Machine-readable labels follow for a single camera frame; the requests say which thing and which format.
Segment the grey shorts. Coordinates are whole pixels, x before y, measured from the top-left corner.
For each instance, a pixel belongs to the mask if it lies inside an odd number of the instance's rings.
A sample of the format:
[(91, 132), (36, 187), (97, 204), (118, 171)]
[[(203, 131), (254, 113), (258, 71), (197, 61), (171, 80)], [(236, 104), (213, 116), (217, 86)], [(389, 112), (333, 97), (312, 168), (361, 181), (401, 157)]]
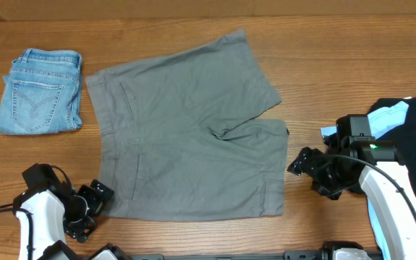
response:
[(100, 128), (104, 213), (155, 221), (281, 215), (286, 124), (281, 101), (237, 30), (180, 53), (86, 79)]

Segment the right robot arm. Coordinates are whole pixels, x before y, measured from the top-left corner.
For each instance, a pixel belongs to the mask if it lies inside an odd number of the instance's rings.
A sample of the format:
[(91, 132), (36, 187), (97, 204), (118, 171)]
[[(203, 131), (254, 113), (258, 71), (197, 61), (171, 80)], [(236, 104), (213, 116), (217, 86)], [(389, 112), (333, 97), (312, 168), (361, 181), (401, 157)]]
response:
[(311, 177), (311, 188), (331, 200), (343, 191), (366, 196), (378, 220), (380, 256), (416, 259), (416, 196), (404, 158), (393, 141), (378, 141), (368, 117), (350, 114), (336, 121), (326, 151), (304, 147), (288, 172)]

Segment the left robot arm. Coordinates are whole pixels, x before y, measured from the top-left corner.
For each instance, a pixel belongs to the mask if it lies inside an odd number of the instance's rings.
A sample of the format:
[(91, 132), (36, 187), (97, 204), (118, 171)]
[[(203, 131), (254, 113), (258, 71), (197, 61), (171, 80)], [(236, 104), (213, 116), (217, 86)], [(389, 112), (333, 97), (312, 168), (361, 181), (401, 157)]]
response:
[(36, 163), (22, 173), (27, 190), (12, 203), (20, 224), (20, 259), (80, 259), (66, 236), (84, 243), (115, 191), (94, 179), (76, 190), (69, 178), (60, 181), (49, 164)]

